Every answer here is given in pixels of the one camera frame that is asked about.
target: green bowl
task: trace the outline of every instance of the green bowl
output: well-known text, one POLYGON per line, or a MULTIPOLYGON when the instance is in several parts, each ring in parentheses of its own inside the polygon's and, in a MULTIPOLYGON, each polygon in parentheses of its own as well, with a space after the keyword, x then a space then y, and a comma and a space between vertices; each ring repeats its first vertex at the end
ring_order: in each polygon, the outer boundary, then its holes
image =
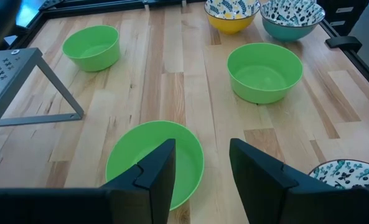
POLYGON ((175 122, 147 122, 122 136, 108 158, 106 181, 122 174, 167 139, 176 140, 176 178, 170 210, 182 205, 197 189, 204 161, 202 146, 197 137, 175 122))
POLYGON ((227 60, 231 87, 252 103, 273 103, 302 78, 301 60, 290 50, 274 44, 246 44, 227 60))
POLYGON ((72 34, 62 51, 83 71, 100 71, 119 60, 119 33, 111 26, 88 27, 72 34))

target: wooden table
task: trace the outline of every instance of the wooden table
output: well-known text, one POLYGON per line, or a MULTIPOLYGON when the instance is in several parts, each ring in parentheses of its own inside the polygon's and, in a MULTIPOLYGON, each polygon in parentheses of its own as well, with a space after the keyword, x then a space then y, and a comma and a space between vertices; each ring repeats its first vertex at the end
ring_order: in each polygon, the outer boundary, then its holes
MULTIPOLYGON (((321 27, 283 44, 261 16, 237 35, 210 27, 202 3, 49 20, 34 39, 85 110, 83 121, 0 128, 0 187, 94 187, 105 182, 115 142, 134 126, 168 119, 189 127, 205 153, 205 173, 171 223, 247 223, 231 174, 230 138, 240 138, 303 172, 338 158, 369 162, 369 84, 321 27), (62 54, 87 26, 120 32, 121 60, 85 73, 62 54), (230 88, 228 54, 252 42, 287 47, 304 77, 285 97, 255 105, 230 88)), ((4 117, 66 113, 69 105, 34 71, 4 117)))

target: yellow bowl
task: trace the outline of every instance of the yellow bowl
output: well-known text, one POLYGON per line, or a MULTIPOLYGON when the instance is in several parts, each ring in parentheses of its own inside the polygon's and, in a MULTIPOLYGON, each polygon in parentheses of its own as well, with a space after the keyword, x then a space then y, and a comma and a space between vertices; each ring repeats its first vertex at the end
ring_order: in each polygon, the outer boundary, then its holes
POLYGON ((225 34, 235 34, 248 27, 260 10, 258 0, 207 0, 209 23, 225 34))

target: teal bowl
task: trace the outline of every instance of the teal bowl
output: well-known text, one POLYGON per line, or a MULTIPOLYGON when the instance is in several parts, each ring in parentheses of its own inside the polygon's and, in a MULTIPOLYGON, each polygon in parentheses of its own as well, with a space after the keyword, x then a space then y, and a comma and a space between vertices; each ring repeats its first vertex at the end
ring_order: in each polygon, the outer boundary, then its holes
POLYGON ((290 42, 310 34, 325 17, 311 0, 270 0, 261 6, 263 27, 275 39, 290 42))

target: plastic bowl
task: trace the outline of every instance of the plastic bowl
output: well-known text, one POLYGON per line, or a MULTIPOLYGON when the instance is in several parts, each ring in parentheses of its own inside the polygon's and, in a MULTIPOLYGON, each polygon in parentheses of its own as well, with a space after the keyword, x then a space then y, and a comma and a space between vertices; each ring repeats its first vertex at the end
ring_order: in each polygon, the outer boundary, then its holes
POLYGON ((260 10, 258 0, 207 0, 204 6, 209 23, 225 34, 248 27, 260 10))
POLYGON ((108 158, 106 180, 122 174, 167 139, 176 140, 176 177, 170 210, 182 205, 201 181, 204 160, 197 137, 175 122, 147 122, 122 136, 108 158))
POLYGON ((290 50, 274 44, 246 44, 227 60, 231 87, 252 103, 280 100, 302 78, 303 67, 290 50))
POLYGON ((111 26, 88 27, 72 34, 62 50, 83 71, 100 71, 119 60, 119 33, 111 26))
POLYGON ((325 17, 315 1, 270 0, 261 6, 263 27, 275 39, 295 41, 313 31, 325 17))

